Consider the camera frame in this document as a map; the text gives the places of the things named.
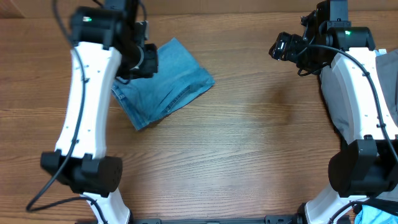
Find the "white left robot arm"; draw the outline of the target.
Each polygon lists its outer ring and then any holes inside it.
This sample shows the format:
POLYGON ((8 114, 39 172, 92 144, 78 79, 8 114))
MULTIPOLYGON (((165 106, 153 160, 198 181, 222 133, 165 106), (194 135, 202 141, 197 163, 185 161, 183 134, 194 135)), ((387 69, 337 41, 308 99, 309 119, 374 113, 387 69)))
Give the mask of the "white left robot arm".
POLYGON ((106 153, 111 87, 158 71, 157 48, 148 43, 148 22, 138 21, 141 1, 105 1, 81 6, 61 30, 71 47, 72 79, 67 112, 52 152, 40 165, 52 182, 88 202, 98 223, 132 223, 119 191, 123 162, 106 153))

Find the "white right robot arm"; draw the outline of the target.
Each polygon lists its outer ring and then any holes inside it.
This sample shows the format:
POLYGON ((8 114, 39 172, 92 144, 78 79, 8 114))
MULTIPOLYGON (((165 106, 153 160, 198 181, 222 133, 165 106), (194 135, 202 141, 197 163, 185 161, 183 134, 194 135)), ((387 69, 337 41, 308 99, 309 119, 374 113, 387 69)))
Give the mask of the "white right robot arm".
POLYGON ((328 164, 329 183, 302 205, 295 223, 338 223, 357 205, 397 214, 381 194, 397 187, 397 125, 377 71, 367 27, 315 29, 304 36, 282 32, 270 56, 297 65, 300 76, 318 73, 342 147, 328 164))

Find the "light blue denim jeans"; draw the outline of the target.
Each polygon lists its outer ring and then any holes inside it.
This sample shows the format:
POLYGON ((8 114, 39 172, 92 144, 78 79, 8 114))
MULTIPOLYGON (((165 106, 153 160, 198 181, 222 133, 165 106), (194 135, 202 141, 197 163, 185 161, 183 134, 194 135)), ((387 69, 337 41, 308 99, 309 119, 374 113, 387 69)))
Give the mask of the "light blue denim jeans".
POLYGON ((115 81, 112 94, 136 130, 163 119, 208 91, 213 76, 173 38, 158 50, 159 70, 152 78, 122 84, 115 81))

